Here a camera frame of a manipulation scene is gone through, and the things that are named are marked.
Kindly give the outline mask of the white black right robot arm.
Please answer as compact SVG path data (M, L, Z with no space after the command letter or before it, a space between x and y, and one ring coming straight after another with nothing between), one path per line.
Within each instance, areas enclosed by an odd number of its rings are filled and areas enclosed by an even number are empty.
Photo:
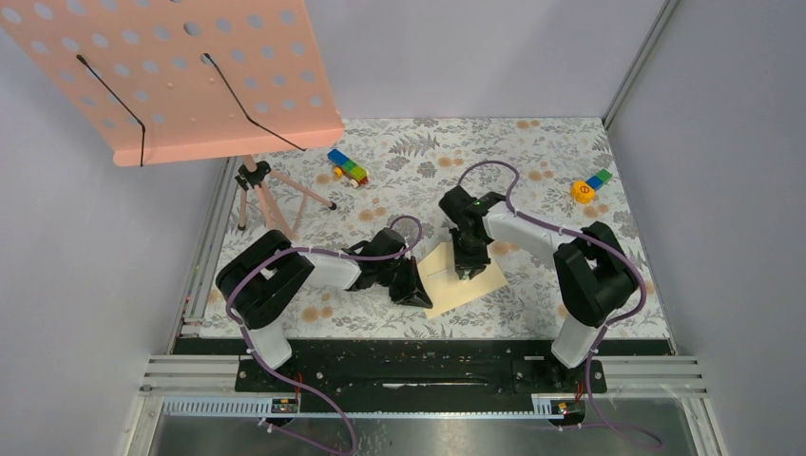
M460 186L449 190L439 207L454 224L454 271L461 280L486 270L491 264L488 246L494 241L553 262L568 316L552 342L545 377L555 390L571 390L582 380L581 364L607 318L639 288L612 230L601 222L568 230L514 209L501 194L489 192L477 199Z

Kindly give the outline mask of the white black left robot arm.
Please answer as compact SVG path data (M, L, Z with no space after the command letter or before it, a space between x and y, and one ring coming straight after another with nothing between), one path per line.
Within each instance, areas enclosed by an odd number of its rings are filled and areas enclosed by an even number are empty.
M417 262L405 239L392 228L380 230L340 252L295 247L280 230L264 234L226 264L215 286L226 299L227 314L244 330L259 379L271 390L294 381L292 348L280 317L305 286L348 292L384 287L392 303L430 309Z

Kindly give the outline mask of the cream envelope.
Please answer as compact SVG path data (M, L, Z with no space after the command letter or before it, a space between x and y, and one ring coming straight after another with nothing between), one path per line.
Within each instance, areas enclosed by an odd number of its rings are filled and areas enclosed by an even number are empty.
M472 279L460 279L454 268L452 244L443 242L418 262L418 272L432 307L425 310L428 319L488 295L509 283L497 263Z

